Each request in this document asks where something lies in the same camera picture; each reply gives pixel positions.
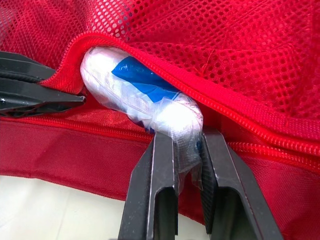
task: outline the zipper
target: zipper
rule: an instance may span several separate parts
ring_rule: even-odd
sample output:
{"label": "zipper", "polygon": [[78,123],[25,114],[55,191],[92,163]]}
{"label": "zipper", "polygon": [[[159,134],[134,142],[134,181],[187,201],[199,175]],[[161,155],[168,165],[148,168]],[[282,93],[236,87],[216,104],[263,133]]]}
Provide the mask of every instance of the zipper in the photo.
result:
{"label": "zipper", "polygon": [[247,142],[228,142],[228,145],[238,154],[241,153],[242,156],[249,154],[260,158],[266,157],[268,160],[294,167],[303,165],[305,169],[316,174],[320,172],[319,159],[314,156],[300,156],[288,150]]}
{"label": "zipper", "polygon": [[[103,39],[110,38],[107,34],[104,33],[94,33],[91,31],[83,32],[79,34],[77,37],[73,38],[72,41],[68,44],[66,51],[63,54],[61,64],[58,68],[58,70],[55,72],[55,74],[44,81],[41,82],[42,85],[46,85],[52,81],[60,72],[60,70],[63,68],[65,65],[65,61],[67,58],[67,55],[69,53],[69,50],[71,49],[72,45],[79,40],[80,38],[85,38],[85,37],[91,37],[92,34],[95,34],[96,38],[101,38],[102,42]],[[95,46],[107,46],[106,44],[99,44],[99,41],[97,41],[97,44]],[[142,64],[144,64],[147,68],[155,72],[157,75],[160,77],[164,78],[167,82],[172,84],[174,87],[179,89],[180,91],[184,92],[185,94],[189,95],[196,101],[204,104],[207,107],[210,107],[211,109],[215,110],[216,112],[228,117],[229,119],[233,120],[240,126],[242,126],[244,129],[248,130],[249,132],[255,134],[256,136],[259,136],[261,139],[263,139],[265,142],[278,146],[280,148],[284,149],[289,149],[292,151],[304,153],[304,154],[309,154],[309,155],[314,155],[314,156],[320,156],[320,146],[318,144],[313,144],[310,143],[309,141],[305,140],[299,140],[293,137],[289,136],[282,136],[280,134],[276,134],[274,132],[271,132],[268,129],[264,129],[257,123],[241,116],[237,112],[233,111],[232,109],[229,109],[228,107],[224,106],[222,103],[216,102],[212,100],[211,98],[198,93],[194,89],[192,89],[190,86],[187,84],[181,82],[179,79],[175,78],[172,76],[170,73],[165,71],[164,69],[158,67],[152,62],[149,62],[143,57],[140,57],[140,54],[138,51],[136,51],[134,48],[131,48],[124,42],[120,41],[117,38],[113,38],[113,40],[107,40],[109,46],[112,47],[117,47],[122,49],[123,51],[128,52],[129,54],[133,55],[135,58],[137,58]],[[103,135],[108,135],[111,137],[119,137],[119,138],[125,138],[125,139],[132,139],[132,140],[137,140],[137,141],[142,141],[142,142],[150,142],[151,136],[148,134],[143,134],[143,133],[136,133],[136,132],[128,132],[126,130],[118,130],[118,129],[103,129],[99,127],[89,127],[89,126],[83,126],[83,124],[77,124],[77,123],[70,123],[70,122],[65,122],[65,120],[57,120],[50,118],[49,116],[41,116],[41,117],[28,117],[24,118],[23,120],[19,119],[18,121],[24,122],[24,123],[33,123],[33,124],[40,124],[43,125],[43,123],[50,124],[51,126],[57,126],[57,127],[71,127],[80,131],[88,132],[88,133],[95,133],[95,134],[103,134]],[[237,147],[238,151],[241,152],[240,145],[234,145],[234,147]],[[248,146],[242,145],[243,149],[248,149]],[[259,148],[259,151],[263,155],[268,155],[268,151],[263,151],[262,148]]]}

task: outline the red fabric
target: red fabric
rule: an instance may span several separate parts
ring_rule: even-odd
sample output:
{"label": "red fabric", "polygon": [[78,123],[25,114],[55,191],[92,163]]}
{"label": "red fabric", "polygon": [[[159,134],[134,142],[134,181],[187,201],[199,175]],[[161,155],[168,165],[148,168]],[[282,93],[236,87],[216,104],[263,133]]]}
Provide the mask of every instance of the red fabric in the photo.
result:
{"label": "red fabric", "polygon": [[[1,122],[0,174],[39,178],[124,200],[130,174],[147,143],[33,124]],[[251,167],[283,236],[320,236],[320,176],[252,154]],[[179,212],[203,223],[199,190],[185,181]]]}
{"label": "red fabric", "polygon": [[[196,99],[205,124],[246,158],[283,234],[320,237],[319,0],[0,1],[0,50],[57,69],[46,87],[80,93],[80,63],[94,46],[129,52]],[[151,139],[90,95],[83,107],[18,122],[0,122],[2,173],[113,198],[124,198]],[[199,205],[187,205],[193,191],[185,187],[181,212],[199,220]]]}

